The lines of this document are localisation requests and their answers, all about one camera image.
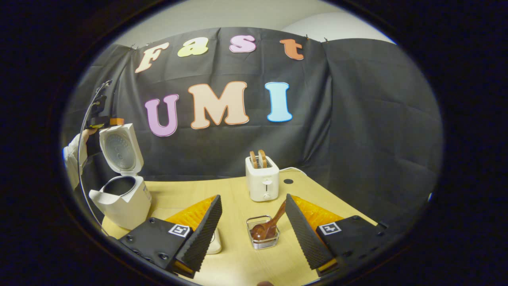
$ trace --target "white sleeve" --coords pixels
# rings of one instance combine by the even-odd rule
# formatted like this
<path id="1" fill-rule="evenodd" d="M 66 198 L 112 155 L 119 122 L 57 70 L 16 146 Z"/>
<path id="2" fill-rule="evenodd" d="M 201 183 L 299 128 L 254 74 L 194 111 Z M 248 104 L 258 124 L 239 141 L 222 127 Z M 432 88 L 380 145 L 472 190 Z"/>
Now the white sleeve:
<path id="1" fill-rule="evenodd" d="M 63 161 L 65 162 L 65 167 L 67 169 L 67 176 L 69 177 L 69 181 L 71 182 L 71 186 L 76 188 L 79 184 L 78 177 L 78 140 L 79 134 L 72 139 L 69 146 L 63 149 Z M 81 152 L 79 154 L 79 166 L 80 166 L 80 175 L 83 174 L 83 163 L 86 161 L 88 154 L 86 152 L 86 144 L 83 141 L 83 136 L 81 136 Z"/>

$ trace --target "white rice cooker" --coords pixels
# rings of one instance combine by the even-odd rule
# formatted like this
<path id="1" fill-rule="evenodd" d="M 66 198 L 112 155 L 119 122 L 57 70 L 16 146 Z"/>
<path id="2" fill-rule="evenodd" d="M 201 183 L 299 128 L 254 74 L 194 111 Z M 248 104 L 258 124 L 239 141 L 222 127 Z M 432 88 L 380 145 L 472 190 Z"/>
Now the white rice cooker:
<path id="1" fill-rule="evenodd" d="M 138 176 L 144 162 L 133 124 L 102 129 L 99 142 L 108 165 L 121 176 L 100 191 L 90 190 L 88 196 L 112 222 L 132 230 L 146 220 L 152 202 L 143 177 Z"/>

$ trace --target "power cord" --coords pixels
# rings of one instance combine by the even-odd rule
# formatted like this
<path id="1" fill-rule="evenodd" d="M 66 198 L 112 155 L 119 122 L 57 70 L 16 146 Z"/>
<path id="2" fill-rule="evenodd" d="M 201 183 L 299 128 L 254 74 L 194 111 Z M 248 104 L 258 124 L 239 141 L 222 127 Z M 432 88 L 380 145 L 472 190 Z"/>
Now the power cord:
<path id="1" fill-rule="evenodd" d="M 81 185 L 81 190 L 83 191 L 83 196 L 85 198 L 85 201 L 86 201 L 86 204 L 88 205 L 88 208 L 90 209 L 90 212 L 92 213 L 92 216 L 93 218 L 95 218 L 96 222 L 99 224 L 99 226 L 101 227 L 102 231 L 104 231 L 104 233 L 109 236 L 108 232 L 102 227 L 102 224 L 99 222 L 99 220 L 97 219 L 97 217 L 95 216 L 95 213 L 93 213 L 93 210 L 90 206 L 90 202 L 88 201 L 88 198 L 86 197 L 86 193 L 85 193 L 85 188 L 83 187 L 83 181 L 81 179 L 81 172 L 80 172 L 80 161 L 79 161 L 79 156 L 80 156 L 80 153 L 81 153 L 81 138 L 82 138 L 82 134 L 83 134 L 83 130 L 85 128 L 85 123 L 86 123 L 86 119 L 88 118 L 88 115 L 90 114 L 90 110 L 92 108 L 92 106 L 94 106 L 95 104 L 98 104 L 98 102 L 94 102 L 97 98 L 97 95 L 99 94 L 99 92 L 101 92 L 101 90 L 105 87 L 108 87 L 110 84 L 111 84 L 111 81 L 112 80 L 108 80 L 104 83 L 102 83 L 102 85 L 96 89 L 96 93 L 95 95 L 93 96 L 92 98 L 92 101 L 90 103 L 90 105 L 88 106 L 88 109 L 86 110 L 86 113 L 85 113 L 85 117 L 83 118 L 83 122 L 81 123 L 81 129 L 80 129 L 80 132 L 79 132 L 79 141 L 78 141 L 78 177 L 79 177 L 79 184 Z"/>
<path id="2" fill-rule="evenodd" d="M 298 168 L 295 168 L 295 167 L 287 167 L 287 168 L 281 169 L 279 171 L 284 171 L 284 170 L 289 170 L 289 169 L 295 169 L 295 170 L 298 170 L 298 171 L 302 172 L 304 175 L 307 175 L 304 171 L 302 171 L 302 170 L 300 170 Z"/>

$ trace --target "blue letter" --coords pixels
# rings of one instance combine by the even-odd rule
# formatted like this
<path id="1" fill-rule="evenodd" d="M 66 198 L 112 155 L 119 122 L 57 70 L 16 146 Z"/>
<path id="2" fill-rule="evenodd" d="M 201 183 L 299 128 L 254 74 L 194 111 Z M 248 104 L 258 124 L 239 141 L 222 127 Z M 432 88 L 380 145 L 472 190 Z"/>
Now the blue letter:
<path id="1" fill-rule="evenodd" d="M 284 122 L 293 119 L 288 111 L 288 101 L 286 99 L 286 90 L 289 84 L 285 82 L 268 82 L 265 88 L 270 92 L 270 101 L 272 103 L 272 112 L 267 118 L 271 122 Z"/>

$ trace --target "small glass dish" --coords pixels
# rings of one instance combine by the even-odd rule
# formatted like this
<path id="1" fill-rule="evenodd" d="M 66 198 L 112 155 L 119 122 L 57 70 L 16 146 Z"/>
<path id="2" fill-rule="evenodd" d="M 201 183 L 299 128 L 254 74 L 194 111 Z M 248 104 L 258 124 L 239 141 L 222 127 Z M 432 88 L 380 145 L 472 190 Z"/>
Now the small glass dish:
<path id="1" fill-rule="evenodd" d="M 252 246 L 254 249 L 265 249 L 274 247 L 277 244 L 277 241 L 279 240 L 280 231 L 278 227 L 275 227 L 275 236 L 269 239 L 264 240 L 254 240 L 252 236 L 250 235 L 250 230 L 254 228 L 257 224 L 265 223 L 267 221 L 270 221 L 272 219 L 269 215 L 262 215 L 257 217 L 251 217 L 247 219 L 247 234 L 249 235 L 250 242 L 252 243 Z"/>

